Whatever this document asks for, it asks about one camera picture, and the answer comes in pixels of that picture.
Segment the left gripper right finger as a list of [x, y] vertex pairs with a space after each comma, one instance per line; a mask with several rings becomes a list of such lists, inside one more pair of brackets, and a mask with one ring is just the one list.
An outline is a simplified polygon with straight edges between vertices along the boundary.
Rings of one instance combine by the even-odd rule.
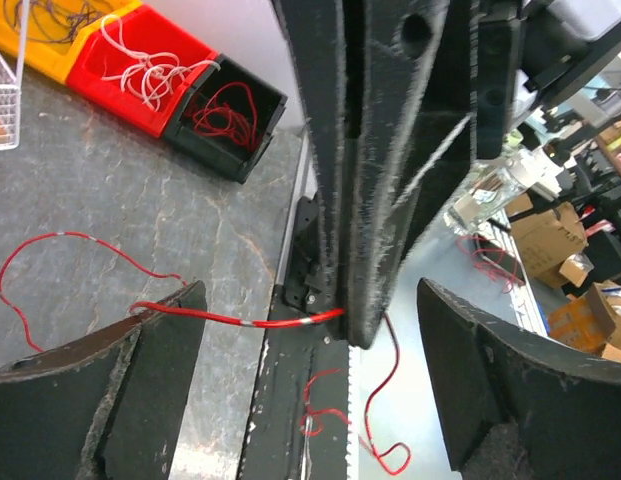
[[621, 364], [506, 322], [423, 278], [417, 310], [452, 470], [621, 479]]

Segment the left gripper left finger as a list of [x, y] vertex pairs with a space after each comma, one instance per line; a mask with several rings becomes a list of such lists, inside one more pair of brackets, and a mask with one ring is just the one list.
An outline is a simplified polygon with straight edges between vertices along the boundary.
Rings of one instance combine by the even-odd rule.
[[143, 310], [0, 368], [0, 479], [166, 479], [205, 323]]

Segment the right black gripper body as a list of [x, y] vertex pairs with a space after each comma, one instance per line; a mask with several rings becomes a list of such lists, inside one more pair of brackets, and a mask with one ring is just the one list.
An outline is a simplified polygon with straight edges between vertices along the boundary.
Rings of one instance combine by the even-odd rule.
[[575, 94], [621, 52], [621, 1], [481, 1], [477, 157], [501, 155], [516, 120]]

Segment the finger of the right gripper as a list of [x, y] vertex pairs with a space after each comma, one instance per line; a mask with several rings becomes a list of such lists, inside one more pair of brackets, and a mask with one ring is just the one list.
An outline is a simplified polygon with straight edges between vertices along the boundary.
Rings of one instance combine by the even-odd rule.
[[479, 4], [365, 4], [347, 222], [347, 338], [374, 342], [398, 271], [476, 155]]
[[328, 304], [344, 310], [335, 333], [353, 338], [348, 274], [351, 253], [352, 147], [349, 119], [346, 7], [343, 1], [275, 1], [288, 44], [319, 196], [319, 252]]

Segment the cardboard boxes in background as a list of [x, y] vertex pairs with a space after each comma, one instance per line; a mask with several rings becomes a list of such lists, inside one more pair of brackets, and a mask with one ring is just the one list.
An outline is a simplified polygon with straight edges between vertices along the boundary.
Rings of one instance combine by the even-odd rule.
[[621, 283], [591, 283], [592, 259], [583, 226], [586, 206], [600, 212], [607, 199], [592, 190], [572, 199], [534, 203], [527, 193], [507, 207], [511, 231], [528, 277], [553, 289], [570, 287], [571, 301], [547, 315], [548, 335], [576, 350], [621, 363]]

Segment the black storage bin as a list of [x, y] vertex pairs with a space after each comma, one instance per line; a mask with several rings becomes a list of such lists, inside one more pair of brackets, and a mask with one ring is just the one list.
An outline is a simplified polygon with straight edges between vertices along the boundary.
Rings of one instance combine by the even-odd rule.
[[189, 86], [162, 138], [216, 174], [243, 184], [269, 146], [287, 96], [220, 54]]

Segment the red storage bin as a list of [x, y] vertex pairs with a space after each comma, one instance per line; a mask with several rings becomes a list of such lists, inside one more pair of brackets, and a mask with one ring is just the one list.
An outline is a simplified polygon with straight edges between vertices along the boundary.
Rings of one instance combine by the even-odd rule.
[[97, 106], [159, 138], [186, 89], [218, 53], [142, 4], [101, 19], [66, 84]]

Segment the yellow storage bin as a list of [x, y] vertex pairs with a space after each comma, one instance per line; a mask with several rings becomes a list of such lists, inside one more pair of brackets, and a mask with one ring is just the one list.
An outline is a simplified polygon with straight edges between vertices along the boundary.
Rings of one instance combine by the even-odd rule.
[[[122, 17], [140, 1], [31, 1], [25, 63], [64, 84], [88, 38], [99, 30], [101, 18]], [[16, 56], [18, 1], [0, 0], [0, 50]]]

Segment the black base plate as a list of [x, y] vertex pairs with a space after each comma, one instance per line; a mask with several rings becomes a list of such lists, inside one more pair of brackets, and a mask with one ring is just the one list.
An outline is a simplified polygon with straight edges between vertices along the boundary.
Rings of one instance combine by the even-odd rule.
[[[273, 288], [271, 321], [329, 310], [320, 290], [315, 199], [292, 210], [292, 232]], [[337, 323], [264, 333], [237, 476], [345, 479], [349, 345]]]

